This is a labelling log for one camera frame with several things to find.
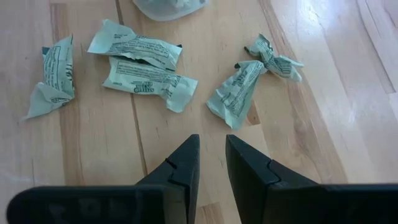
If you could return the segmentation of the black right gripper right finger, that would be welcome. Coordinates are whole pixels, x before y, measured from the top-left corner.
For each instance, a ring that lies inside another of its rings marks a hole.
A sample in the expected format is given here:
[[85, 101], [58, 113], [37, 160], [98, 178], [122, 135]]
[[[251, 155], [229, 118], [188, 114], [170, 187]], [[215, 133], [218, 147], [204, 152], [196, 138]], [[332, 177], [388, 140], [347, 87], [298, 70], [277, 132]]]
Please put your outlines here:
[[266, 201], [271, 188], [318, 185], [233, 134], [226, 136], [226, 161], [229, 181], [242, 223], [266, 222]]

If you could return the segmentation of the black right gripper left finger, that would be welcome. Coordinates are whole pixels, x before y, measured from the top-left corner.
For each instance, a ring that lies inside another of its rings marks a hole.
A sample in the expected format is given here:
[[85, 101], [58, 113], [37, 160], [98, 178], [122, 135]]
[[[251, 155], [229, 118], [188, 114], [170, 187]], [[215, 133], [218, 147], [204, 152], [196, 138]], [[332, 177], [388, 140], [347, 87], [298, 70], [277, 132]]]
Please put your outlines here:
[[141, 223], [194, 223], [200, 180], [200, 137], [189, 136], [137, 182]]

